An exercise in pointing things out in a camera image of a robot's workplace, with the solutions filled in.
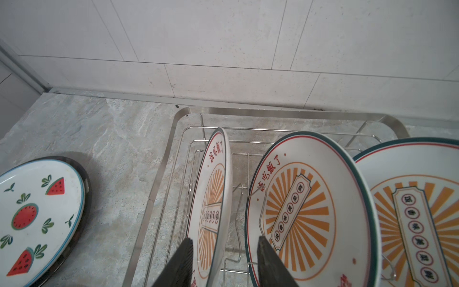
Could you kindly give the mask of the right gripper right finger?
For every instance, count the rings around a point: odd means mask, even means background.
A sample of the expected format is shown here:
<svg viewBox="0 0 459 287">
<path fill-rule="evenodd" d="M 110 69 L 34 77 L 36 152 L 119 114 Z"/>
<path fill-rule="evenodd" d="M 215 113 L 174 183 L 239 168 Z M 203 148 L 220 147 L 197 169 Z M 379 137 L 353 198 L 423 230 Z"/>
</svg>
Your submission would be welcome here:
<svg viewBox="0 0 459 287">
<path fill-rule="evenodd" d="M 260 287 L 298 286 L 264 236 L 260 236 L 258 239 L 257 258 Z"/>
</svg>

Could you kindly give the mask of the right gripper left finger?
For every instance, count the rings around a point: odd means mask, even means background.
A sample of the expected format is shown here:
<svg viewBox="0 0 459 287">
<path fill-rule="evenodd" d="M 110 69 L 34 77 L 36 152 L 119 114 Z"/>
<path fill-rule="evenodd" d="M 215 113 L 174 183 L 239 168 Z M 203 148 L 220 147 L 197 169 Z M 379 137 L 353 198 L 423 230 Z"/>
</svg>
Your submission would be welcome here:
<svg viewBox="0 0 459 287">
<path fill-rule="evenodd" d="M 194 248 L 190 238 L 185 238 L 152 287 L 190 287 Z"/>
</svg>

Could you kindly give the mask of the white plate orange sunburst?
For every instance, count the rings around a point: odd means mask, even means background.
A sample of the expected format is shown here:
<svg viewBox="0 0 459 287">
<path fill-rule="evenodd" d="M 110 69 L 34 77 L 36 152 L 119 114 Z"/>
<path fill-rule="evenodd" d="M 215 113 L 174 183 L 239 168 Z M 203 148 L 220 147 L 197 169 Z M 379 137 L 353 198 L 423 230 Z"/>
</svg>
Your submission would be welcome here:
<svg viewBox="0 0 459 287">
<path fill-rule="evenodd" d="M 212 287 L 218 277 L 228 239 L 233 168 L 228 136 L 212 133 L 197 175 L 187 238 L 193 244 L 192 287 Z"/>
</svg>

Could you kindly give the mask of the dark striped rim cream plate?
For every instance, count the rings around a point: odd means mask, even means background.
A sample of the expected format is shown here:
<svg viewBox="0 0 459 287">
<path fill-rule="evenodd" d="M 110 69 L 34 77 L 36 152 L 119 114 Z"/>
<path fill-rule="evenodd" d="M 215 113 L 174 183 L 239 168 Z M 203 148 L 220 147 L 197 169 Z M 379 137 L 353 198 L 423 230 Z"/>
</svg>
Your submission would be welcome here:
<svg viewBox="0 0 459 287">
<path fill-rule="evenodd" d="M 60 155 L 42 157 L 42 158 L 35 159 L 33 161 L 38 161 L 38 160 L 58 160 L 58 161 L 62 161 L 62 162 L 65 162 L 71 165 L 77 171 L 77 173 L 80 175 L 82 179 L 82 184 L 84 187 L 85 202 L 82 208 L 82 213 L 80 215 L 80 222 L 78 223 L 78 226 L 75 229 L 75 233 L 70 239 L 69 244 L 63 250 L 61 255 L 57 258 L 57 260 L 51 265 L 51 267 L 32 284 L 32 287 L 42 287 L 58 271 L 58 269 L 61 268 L 62 264 L 68 259 L 68 257 L 70 256 L 74 248 L 78 245 L 78 241 L 80 240 L 80 237 L 84 229 L 86 228 L 86 225 L 88 223 L 90 208 L 92 205 L 92 194 L 91 194 L 92 184 L 91 184 L 87 171 L 79 162 L 77 162 L 76 160 L 72 158 L 64 157 Z"/>
</svg>

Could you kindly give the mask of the white blue-rim watermelon plate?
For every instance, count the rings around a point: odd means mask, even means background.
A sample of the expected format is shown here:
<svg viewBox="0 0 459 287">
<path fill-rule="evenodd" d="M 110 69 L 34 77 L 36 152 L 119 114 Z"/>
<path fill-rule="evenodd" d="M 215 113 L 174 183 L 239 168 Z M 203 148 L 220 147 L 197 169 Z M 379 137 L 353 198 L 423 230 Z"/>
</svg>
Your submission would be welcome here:
<svg viewBox="0 0 459 287">
<path fill-rule="evenodd" d="M 1 286 L 30 287 L 69 244 L 85 202 L 82 179 L 58 160 L 1 175 Z"/>
</svg>

